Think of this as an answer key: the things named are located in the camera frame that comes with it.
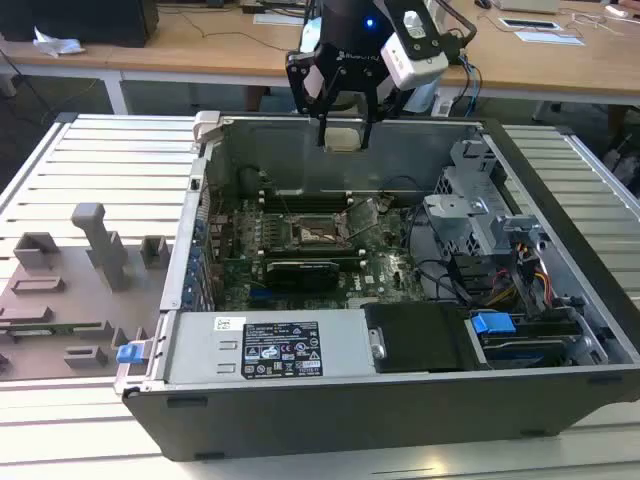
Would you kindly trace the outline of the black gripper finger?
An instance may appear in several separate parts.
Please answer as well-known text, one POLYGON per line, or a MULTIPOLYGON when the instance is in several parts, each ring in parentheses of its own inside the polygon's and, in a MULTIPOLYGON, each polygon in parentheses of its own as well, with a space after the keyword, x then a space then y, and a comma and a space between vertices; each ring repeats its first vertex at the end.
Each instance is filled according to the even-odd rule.
POLYGON ((374 124, 384 120, 394 106, 397 88, 391 75, 382 78, 372 69, 363 71, 362 80, 364 81, 362 93, 366 102, 366 114, 361 148, 367 149, 374 124))
POLYGON ((319 45, 312 52, 289 51, 285 70, 297 110, 319 121, 317 145, 325 145, 327 118, 336 100, 336 49, 319 45))

